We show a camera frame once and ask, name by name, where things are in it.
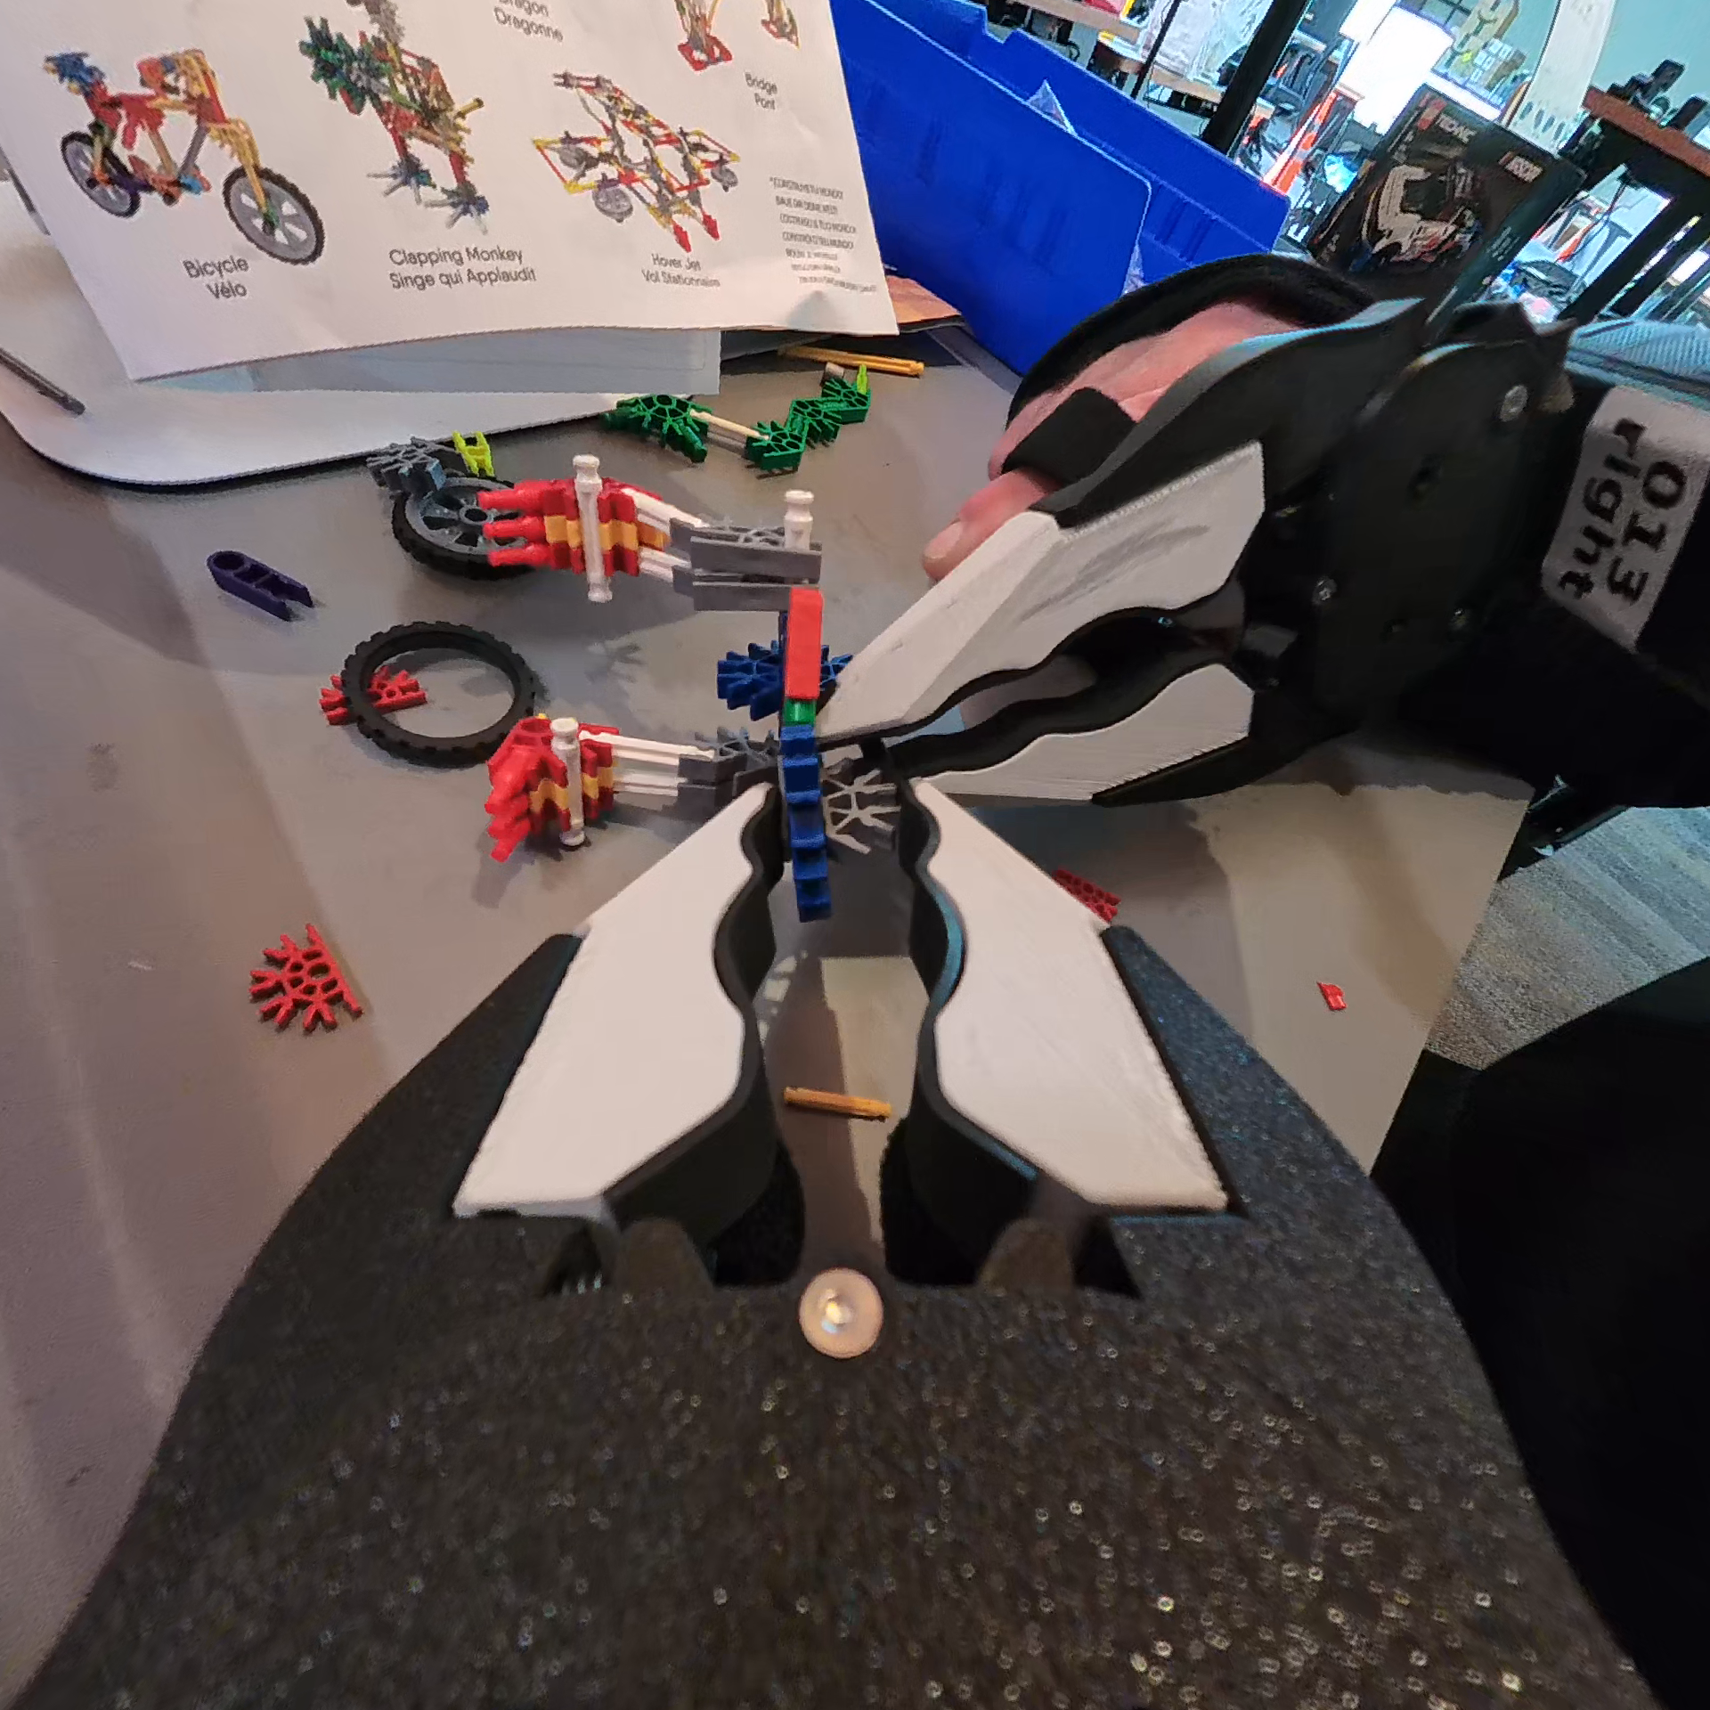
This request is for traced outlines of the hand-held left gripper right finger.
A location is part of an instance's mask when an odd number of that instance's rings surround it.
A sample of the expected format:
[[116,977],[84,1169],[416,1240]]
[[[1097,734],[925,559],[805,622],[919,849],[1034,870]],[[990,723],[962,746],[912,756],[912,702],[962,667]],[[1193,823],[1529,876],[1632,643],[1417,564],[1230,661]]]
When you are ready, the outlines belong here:
[[1107,1213],[1224,1213],[1107,924],[932,782],[905,789],[905,876],[916,1107],[943,1138]]

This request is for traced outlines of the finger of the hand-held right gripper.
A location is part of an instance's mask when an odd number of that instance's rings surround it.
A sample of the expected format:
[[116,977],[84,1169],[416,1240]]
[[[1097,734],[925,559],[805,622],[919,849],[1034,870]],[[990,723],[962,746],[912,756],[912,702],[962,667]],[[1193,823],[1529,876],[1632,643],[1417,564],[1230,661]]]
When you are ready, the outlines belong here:
[[959,734],[912,737],[900,773],[970,801],[1089,805],[1242,743],[1252,702],[1224,661],[1165,655],[1077,695],[1015,701]]
[[1265,496],[1265,452],[1249,441],[1089,526],[1014,517],[850,661],[821,743],[922,726],[980,681],[1042,667],[1097,619],[1214,595]]

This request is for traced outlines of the blue snowflake connector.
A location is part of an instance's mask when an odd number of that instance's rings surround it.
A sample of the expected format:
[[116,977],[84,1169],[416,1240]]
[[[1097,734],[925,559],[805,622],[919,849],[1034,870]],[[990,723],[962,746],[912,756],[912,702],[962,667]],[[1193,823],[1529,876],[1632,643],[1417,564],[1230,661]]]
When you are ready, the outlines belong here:
[[811,723],[785,723],[778,732],[782,823],[801,924],[830,918],[830,856],[825,816],[825,765]]

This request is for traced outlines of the colourful construction toy model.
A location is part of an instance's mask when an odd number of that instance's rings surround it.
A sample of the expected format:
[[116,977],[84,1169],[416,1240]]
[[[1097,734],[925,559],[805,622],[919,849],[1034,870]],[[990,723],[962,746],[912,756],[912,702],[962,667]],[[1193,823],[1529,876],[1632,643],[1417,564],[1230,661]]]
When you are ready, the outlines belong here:
[[[812,496],[791,490],[782,526],[709,521],[629,482],[606,479],[592,454],[558,482],[521,482],[486,499],[492,562],[572,569],[605,600],[620,578],[651,578],[694,610],[758,613],[775,622],[770,643],[726,651],[713,692],[729,712],[765,732],[716,729],[712,739],[624,737],[578,718],[524,718],[489,758],[486,832],[495,861],[524,843],[581,847],[586,826],[617,805],[709,819],[742,789],[778,788],[778,732],[830,706],[850,655],[825,639],[821,551],[811,538]],[[895,797],[880,771],[825,758],[826,856],[892,843]]]

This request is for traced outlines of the person's right hand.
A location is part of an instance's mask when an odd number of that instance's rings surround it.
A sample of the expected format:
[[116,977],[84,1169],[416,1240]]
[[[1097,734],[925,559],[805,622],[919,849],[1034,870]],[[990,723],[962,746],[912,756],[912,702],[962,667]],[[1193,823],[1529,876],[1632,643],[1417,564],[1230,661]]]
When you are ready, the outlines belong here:
[[932,581],[955,574],[986,538],[1014,517],[1034,509],[1058,488],[1058,479],[1028,465],[1008,469],[1015,445],[1076,389],[1096,389],[1115,400],[1127,417],[1139,420],[1172,385],[1227,348],[1286,330],[1304,330],[1307,321],[1273,313],[1259,301],[1224,301],[1187,317],[1182,324],[1153,337],[1132,339],[1096,358],[1080,375],[1031,399],[1005,425],[988,459],[988,482],[974,490],[922,551],[922,569]]

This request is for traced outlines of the black toy car box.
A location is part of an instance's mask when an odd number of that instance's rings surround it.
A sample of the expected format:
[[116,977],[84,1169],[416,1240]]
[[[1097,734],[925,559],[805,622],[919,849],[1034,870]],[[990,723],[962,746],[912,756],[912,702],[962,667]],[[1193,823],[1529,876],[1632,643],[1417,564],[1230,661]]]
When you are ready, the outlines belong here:
[[1573,160],[1419,88],[1307,251],[1371,297],[1454,313],[1485,297],[1581,184]]

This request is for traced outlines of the orange traffic cone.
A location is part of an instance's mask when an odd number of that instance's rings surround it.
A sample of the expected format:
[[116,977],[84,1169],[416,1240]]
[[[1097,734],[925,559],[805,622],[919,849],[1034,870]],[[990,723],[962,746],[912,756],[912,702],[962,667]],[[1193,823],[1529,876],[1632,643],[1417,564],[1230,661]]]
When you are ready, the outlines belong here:
[[1333,115],[1333,107],[1337,102],[1337,90],[1323,94],[1297,122],[1296,133],[1290,135],[1286,146],[1280,150],[1280,156],[1273,160],[1273,167],[1265,174],[1265,184],[1271,184],[1273,188],[1278,188],[1285,198],[1293,193],[1296,181],[1302,177],[1307,157],[1312,156],[1312,146],[1319,145],[1326,119]]

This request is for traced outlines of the black rubber tire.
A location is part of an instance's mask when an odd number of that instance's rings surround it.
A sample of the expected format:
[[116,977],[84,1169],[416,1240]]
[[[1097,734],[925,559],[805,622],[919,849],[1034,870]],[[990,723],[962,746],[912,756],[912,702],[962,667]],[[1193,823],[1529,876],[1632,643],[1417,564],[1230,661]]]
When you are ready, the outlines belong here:
[[[377,672],[409,651],[452,651],[502,672],[510,686],[507,708],[479,732],[464,737],[430,737],[396,726],[396,718],[377,708],[373,682]],[[392,758],[409,765],[459,771],[492,758],[504,737],[533,718],[545,701],[545,682],[533,667],[496,636],[445,622],[401,624],[363,639],[342,667],[342,688],[351,719],[363,739]]]

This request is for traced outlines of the small red connector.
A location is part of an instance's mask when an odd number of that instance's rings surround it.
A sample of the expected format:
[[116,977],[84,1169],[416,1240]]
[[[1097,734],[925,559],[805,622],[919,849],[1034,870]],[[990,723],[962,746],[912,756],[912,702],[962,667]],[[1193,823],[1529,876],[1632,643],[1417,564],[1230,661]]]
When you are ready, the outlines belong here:
[[[366,682],[366,698],[382,713],[416,712],[430,702],[417,677],[404,667],[377,667]],[[320,688],[320,712],[334,729],[354,723],[342,675],[331,675],[328,686]]]

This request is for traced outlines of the black metal pole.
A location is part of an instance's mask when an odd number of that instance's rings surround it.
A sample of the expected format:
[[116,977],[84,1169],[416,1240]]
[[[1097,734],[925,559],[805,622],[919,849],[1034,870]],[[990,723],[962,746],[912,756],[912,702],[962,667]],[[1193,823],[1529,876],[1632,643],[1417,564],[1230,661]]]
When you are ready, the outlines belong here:
[[1232,77],[1201,133],[1201,142],[1220,156],[1230,157],[1238,150],[1249,115],[1310,6],[1312,4],[1266,4],[1232,63]]

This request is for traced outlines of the white instruction booklet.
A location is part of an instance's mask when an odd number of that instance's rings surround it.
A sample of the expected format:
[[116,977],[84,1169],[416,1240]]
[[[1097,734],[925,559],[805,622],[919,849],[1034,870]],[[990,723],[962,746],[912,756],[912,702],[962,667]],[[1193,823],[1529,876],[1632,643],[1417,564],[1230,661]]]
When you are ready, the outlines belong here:
[[719,330],[537,328],[297,352],[249,375],[258,393],[696,396],[719,362]]

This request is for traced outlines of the black wheel with grey hub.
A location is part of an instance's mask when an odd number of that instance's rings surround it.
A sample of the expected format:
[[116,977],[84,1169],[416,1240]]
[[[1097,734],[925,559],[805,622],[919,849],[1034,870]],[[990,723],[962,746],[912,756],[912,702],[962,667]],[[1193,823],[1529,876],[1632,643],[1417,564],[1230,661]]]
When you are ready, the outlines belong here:
[[435,493],[396,493],[396,541],[423,568],[464,581],[519,578],[531,568],[495,564],[495,541],[482,526],[492,517],[513,519],[517,510],[489,510],[486,499],[507,490],[510,482],[495,476],[452,473]]

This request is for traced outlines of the person's torso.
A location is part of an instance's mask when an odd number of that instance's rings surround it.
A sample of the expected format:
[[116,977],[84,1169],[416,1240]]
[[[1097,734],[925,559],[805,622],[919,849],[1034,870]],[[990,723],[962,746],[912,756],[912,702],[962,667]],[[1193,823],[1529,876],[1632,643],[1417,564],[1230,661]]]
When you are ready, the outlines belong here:
[[1708,962],[1481,1069],[1423,1053],[1374,1186],[1602,1619],[1708,1708]]

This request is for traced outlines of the purple connector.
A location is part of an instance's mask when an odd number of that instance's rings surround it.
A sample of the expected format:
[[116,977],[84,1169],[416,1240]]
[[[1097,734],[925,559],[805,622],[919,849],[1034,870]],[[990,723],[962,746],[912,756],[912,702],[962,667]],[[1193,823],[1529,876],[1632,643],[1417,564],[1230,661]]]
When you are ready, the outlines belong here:
[[303,581],[282,569],[269,568],[252,554],[224,548],[205,555],[211,581],[246,600],[246,607],[263,610],[272,619],[294,622],[298,610],[314,610],[314,593]]

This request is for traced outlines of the toy models instruction sheet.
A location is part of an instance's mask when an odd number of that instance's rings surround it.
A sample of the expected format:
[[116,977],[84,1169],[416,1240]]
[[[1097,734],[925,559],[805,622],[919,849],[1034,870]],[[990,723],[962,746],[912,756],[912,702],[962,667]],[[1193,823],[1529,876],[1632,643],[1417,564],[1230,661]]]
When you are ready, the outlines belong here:
[[830,4],[4,4],[4,156],[136,382],[897,330]]

